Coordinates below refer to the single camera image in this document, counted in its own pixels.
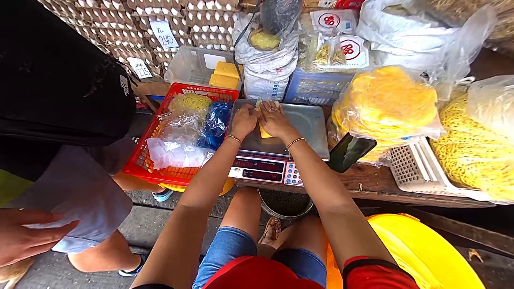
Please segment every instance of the white plastic crate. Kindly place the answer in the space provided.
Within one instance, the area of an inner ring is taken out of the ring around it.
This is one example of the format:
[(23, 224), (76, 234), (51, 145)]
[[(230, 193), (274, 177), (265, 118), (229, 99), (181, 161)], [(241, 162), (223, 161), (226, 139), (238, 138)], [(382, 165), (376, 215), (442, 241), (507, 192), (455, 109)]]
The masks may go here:
[(490, 200), (481, 190), (459, 188), (452, 184), (426, 138), (407, 146), (392, 148), (390, 167), (402, 191)]

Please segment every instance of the person's hand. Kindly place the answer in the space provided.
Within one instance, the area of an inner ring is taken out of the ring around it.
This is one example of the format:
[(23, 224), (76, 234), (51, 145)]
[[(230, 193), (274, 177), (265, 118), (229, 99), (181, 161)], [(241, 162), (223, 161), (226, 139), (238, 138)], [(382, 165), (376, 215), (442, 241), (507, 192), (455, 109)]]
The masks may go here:
[(243, 105), (234, 115), (230, 134), (243, 141), (246, 135), (255, 129), (258, 118), (259, 113), (252, 105)]
[(47, 229), (23, 225), (48, 224), (62, 217), (39, 210), (0, 209), (0, 267), (52, 249), (79, 221)]
[(280, 138), (286, 145), (302, 137), (289, 123), (283, 107), (277, 107), (274, 101), (263, 101), (259, 107), (259, 123), (271, 136)]

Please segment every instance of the red plastic basket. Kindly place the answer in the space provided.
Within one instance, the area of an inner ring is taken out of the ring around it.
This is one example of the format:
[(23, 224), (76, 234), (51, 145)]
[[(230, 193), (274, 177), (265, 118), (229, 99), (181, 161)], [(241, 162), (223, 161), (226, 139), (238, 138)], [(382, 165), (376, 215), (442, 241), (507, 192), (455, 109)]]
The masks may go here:
[[(239, 97), (239, 92), (233, 89), (212, 88), (192, 84), (183, 84), (175, 82), (170, 86), (170, 90), (166, 94), (156, 115), (168, 112), (168, 105), (176, 94), (180, 93), (195, 93), (198, 95), (207, 96), (214, 101), (235, 101)], [(147, 182), (154, 184), (170, 184), (187, 186), (189, 181), (200, 169), (197, 168), (174, 168), (167, 167), (165, 169), (154, 170), (154, 163), (150, 160), (150, 153), (146, 145), (146, 139), (157, 136), (159, 131), (159, 121), (154, 116), (150, 126), (146, 129), (144, 136), (139, 140), (136, 149), (126, 165), (123, 167), (123, 172), (126, 174), (134, 175)]]

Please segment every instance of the wooden table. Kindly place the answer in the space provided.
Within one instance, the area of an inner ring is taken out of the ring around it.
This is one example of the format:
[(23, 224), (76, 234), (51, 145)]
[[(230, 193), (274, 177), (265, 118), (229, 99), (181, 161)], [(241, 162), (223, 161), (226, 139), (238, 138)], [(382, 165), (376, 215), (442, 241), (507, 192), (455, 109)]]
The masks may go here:
[[(481, 208), (495, 206), (495, 204), (490, 202), (479, 202), (467, 197), (404, 192), (396, 185), (391, 170), (388, 167), (376, 168), (373, 166), (355, 164), (346, 172), (338, 173), (338, 175), (339, 179), (343, 184), (345, 184), (353, 198), (450, 208)], [(249, 186), (275, 191), (307, 193), (303, 187), (283, 184), (276, 185), (255, 180), (236, 179), (235, 183), (240, 187)]]

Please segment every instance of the blue plastic bag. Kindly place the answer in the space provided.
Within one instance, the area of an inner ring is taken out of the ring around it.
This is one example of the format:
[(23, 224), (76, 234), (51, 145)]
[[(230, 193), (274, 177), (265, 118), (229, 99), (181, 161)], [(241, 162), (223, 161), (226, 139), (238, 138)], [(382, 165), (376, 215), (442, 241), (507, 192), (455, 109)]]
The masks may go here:
[(230, 121), (233, 102), (213, 102), (209, 107), (206, 125), (202, 137), (196, 145), (201, 148), (217, 150), (225, 139), (225, 133)]

